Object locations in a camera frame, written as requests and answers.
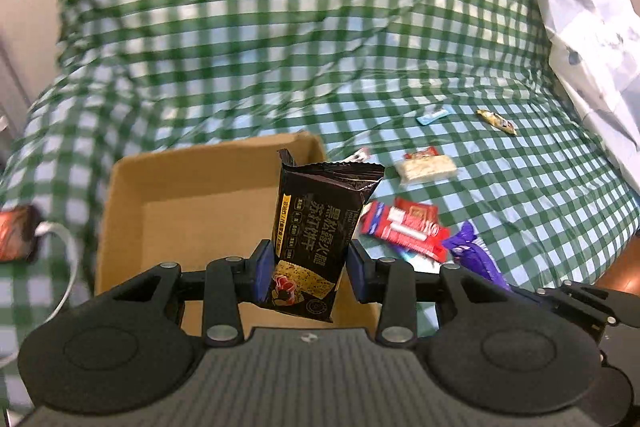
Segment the red white snack packet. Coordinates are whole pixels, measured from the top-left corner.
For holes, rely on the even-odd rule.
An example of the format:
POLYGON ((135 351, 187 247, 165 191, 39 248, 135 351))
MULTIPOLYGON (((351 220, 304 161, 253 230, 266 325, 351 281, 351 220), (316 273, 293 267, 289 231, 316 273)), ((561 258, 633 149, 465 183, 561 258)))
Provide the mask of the red white snack packet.
POLYGON ((444 240, 450 232, 440 225, 435 205, 400 197, 392 205, 376 200, 363 213, 360 232, 438 263, 448 257, 444 240))

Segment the purple chocolate bar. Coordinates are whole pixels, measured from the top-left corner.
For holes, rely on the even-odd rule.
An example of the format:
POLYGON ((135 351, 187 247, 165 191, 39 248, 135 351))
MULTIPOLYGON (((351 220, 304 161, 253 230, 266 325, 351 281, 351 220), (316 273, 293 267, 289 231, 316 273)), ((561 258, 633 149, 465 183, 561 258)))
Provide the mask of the purple chocolate bar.
POLYGON ((510 291, 511 287, 499 271, 494 257, 491 256, 483 239, 477 234, 474 225, 465 221, 456 234, 442 241, 454 262, 474 272, 495 285, 510 291))

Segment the black cracker packet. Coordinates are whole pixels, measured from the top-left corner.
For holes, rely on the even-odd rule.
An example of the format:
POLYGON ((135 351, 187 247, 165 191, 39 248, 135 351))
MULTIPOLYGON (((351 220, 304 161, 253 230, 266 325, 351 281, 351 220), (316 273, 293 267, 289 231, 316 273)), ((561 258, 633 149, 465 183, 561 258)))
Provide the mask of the black cracker packet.
POLYGON ((274 265, 264 303, 281 313, 329 322, 349 244, 385 167, 367 161, 298 165, 286 148, 278 154, 274 265))

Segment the clear rice cracker pack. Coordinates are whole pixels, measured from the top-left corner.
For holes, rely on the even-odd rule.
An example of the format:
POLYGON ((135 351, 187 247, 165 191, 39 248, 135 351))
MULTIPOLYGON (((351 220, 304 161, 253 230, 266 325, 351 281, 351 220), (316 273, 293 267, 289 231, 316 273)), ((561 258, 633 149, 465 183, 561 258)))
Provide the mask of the clear rice cracker pack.
POLYGON ((399 161, 396 170, 404 185, 426 183, 455 176, 458 168, 447 155, 411 156, 399 161))

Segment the light blue sachet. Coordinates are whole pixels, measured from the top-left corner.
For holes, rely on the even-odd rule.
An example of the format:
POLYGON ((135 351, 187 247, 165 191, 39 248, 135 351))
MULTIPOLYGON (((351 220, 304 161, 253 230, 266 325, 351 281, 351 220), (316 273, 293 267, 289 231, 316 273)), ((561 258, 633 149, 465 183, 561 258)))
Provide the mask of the light blue sachet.
POLYGON ((416 122, 421 126, 429 126, 434 124, 435 121, 445 118, 450 115, 448 107, 430 107, 424 110, 424 112, 416 117, 416 122))

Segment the yellow candy bar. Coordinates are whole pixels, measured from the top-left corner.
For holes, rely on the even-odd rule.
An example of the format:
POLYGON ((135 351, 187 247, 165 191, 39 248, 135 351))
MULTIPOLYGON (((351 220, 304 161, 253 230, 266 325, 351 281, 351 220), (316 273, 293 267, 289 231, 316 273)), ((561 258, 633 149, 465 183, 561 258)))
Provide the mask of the yellow candy bar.
POLYGON ((495 112, 491 112, 491 110, 479 108, 475 111, 475 114, 495 129, 512 136, 518 134, 518 130, 516 130, 515 124, 513 124, 512 121, 507 120, 495 112))

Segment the red nescafe coffee stick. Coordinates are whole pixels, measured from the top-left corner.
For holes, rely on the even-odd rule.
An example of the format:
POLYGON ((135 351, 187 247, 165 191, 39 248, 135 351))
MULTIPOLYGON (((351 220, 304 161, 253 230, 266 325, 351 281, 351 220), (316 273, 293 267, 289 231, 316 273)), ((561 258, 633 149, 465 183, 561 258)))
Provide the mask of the red nescafe coffee stick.
POLYGON ((367 147, 361 147, 359 150, 356 150, 355 153, 349 155, 345 158, 345 161, 348 162, 363 162, 367 161, 370 158, 369 149, 367 147))

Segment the small red candy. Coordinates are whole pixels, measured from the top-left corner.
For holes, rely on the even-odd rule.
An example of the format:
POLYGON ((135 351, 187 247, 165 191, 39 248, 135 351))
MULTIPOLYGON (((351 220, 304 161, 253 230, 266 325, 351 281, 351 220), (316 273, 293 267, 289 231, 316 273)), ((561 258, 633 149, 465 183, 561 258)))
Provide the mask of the small red candy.
POLYGON ((405 153, 404 158, 405 160, 409 160, 423 157, 434 157, 438 155, 439 151, 437 150, 437 148, 434 146, 429 146, 427 148, 424 148, 423 150, 414 150, 413 152, 405 153))

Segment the brown cardboard box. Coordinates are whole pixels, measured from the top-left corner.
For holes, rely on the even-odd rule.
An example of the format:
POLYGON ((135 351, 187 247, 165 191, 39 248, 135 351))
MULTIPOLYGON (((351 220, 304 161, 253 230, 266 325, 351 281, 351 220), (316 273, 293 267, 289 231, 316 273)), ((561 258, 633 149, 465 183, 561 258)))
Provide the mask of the brown cardboard box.
POLYGON ((247 258, 270 239, 277 213, 280 150, 296 164, 326 161, 306 131, 145 153, 116 162, 108 188, 96 292, 153 267, 183 273, 247 258))

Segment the black smartphone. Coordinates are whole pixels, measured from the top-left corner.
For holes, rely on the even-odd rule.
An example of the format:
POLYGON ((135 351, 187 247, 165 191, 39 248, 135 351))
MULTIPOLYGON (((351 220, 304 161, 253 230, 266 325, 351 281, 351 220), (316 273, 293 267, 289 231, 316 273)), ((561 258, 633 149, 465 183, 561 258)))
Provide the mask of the black smartphone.
POLYGON ((21 205, 1 211, 1 263, 32 260, 39 242, 36 228, 40 222, 41 213, 33 205, 21 205))

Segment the green checkered sofa cover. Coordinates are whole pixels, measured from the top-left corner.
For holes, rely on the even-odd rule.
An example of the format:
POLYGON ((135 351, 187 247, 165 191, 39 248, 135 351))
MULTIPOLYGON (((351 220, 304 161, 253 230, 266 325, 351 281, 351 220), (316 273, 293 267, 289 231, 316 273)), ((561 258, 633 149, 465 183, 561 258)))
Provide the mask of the green checkered sofa cover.
POLYGON ((1 351, 62 297, 93 288, 99 227, 120 158, 308 131, 342 159, 393 166, 436 146, 454 179, 378 197, 434 202, 470 221, 506 279, 591 283, 639 228, 639 199, 562 97, 537 0, 60 0, 58 77, 29 109, 1 204, 32 204, 75 236, 1 268, 1 351), (450 115, 429 126, 425 109, 450 115), (518 134, 475 114, 491 110, 518 134))

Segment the white printed plastic bag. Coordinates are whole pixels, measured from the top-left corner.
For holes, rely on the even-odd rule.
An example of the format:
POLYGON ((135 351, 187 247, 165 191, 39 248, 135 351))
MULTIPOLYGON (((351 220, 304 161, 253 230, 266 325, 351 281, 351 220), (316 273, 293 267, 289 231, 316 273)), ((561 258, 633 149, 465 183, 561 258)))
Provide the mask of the white printed plastic bag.
POLYGON ((549 64, 582 125, 639 188, 639 15, 630 0, 537 0, 549 64))

